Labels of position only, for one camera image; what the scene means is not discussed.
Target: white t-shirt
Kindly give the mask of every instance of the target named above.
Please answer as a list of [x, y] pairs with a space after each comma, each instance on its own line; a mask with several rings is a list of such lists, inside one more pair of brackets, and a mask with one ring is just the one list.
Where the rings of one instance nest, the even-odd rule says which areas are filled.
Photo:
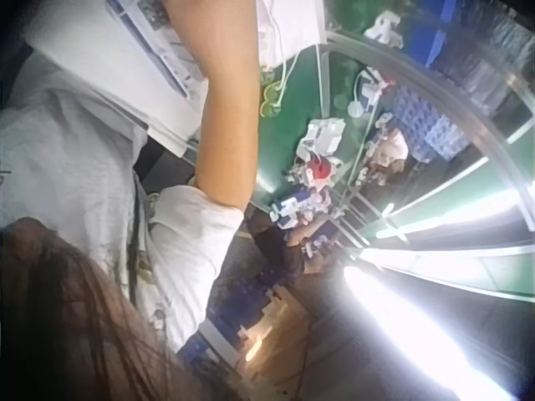
[[[0, 226], [33, 217], [102, 267], [176, 351], [205, 319], [240, 210], [187, 186], [163, 190], [149, 216], [133, 165], [146, 132], [40, 54], [24, 64], [0, 115]], [[135, 211], [135, 197], [139, 208]], [[135, 213], [139, 230], [133, 232]]]

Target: red object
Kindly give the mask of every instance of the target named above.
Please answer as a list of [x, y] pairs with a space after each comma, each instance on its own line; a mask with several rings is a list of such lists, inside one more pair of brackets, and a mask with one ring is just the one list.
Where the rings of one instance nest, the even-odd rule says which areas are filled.
[[331, 174], [331, 162], [322, 156], [314, 155], [307, 163], [307, 167], [312, 170], [315, 180], [324, 180]]

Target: white cloth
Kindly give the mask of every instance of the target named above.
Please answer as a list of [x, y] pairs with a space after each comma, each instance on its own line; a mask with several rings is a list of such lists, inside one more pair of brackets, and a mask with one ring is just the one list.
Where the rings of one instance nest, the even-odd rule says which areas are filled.
[[374, 161], [378, 165], [388, 167], [396, 160], [406, 160], [408, 156], [409, 146], [407, 146], [401, 131], [397, 130], [392, 137], [379, 144]]
[[[211, 285], [240, 210], [198, 189], [163, 190], [148, 219], [132, 170], [146, 132], [88, 86], [34, 54], [0, 116], [0, 226], [30, 216], [55, 230], [129, 293], [128, 245], [137, 249], [137, 307], [178, 350], [205, 319]], [[135, 211], [135, 193], [140, 199]], [[139, 232], [133, 231], [136, 212]]]
[[[282, 49], [269, 10], [280, 31]], [[327, 43], [322, 0], [257, 0], [257, 25], [262, 66], [275, 68], [301, 50]]]

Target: brown hair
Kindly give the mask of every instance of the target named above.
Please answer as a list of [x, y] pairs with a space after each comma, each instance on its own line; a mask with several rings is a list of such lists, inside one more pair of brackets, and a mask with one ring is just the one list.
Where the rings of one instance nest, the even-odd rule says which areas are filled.
[[120, 289], [34, 219], [2, 233], [4, 399], [198, 400]]

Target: sleeve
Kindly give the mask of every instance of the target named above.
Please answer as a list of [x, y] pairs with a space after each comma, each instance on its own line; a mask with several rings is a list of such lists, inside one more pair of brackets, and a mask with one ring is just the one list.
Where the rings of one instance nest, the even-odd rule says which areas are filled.
[[148, 251], [178, 348], [205, 320], [212, 284], [242, 220], [237, 208], [190, 186], [167, 188], [155, 203]]

